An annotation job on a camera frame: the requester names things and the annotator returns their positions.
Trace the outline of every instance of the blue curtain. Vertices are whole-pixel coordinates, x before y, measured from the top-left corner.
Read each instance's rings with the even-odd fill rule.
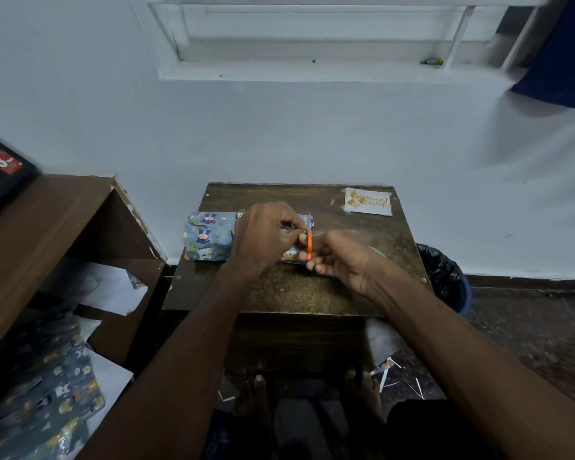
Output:
[[[570,0],[554,31],[513,92],[575,108],[575,0]]]

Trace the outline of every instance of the red label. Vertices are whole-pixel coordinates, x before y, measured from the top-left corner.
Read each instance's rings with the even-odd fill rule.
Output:
[[[15,174],[22,166],[23,163],[21,161],[13,158],[4,150],[0,150],[0,171],[10,176]]]

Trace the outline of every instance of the window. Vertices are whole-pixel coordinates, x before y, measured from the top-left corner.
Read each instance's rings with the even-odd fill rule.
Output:
[[[427,80],[506,70],[540,7],[558,1],[146,0],[142,21],[165,79]],[[514,6],[527,16],[499,32]],[[420,64],[438,57],[442,66]]]

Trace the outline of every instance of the black trash bag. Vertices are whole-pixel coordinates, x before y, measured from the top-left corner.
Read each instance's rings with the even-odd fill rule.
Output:
[[[436,248],[422,243],[417,246],[435,295],[449,308],[460,313],[464,306],[462,270]]]

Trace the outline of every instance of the foot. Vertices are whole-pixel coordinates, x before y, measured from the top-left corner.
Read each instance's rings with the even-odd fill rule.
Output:
[[[353,445],[363,448],[366,458],[383,458],[378,447],[383,442],[386,420],[381,413],[379,383],[368,372],[362,372],[359,384],[355,378],[355,370],[345,373],[341,394]]]
[[[241,393],[234,402],[232,413],[239,417],[254,418],[270,437],[275,437],[266,396],[266,381],[261,375],[256,376],[252,383],[243,385]]]

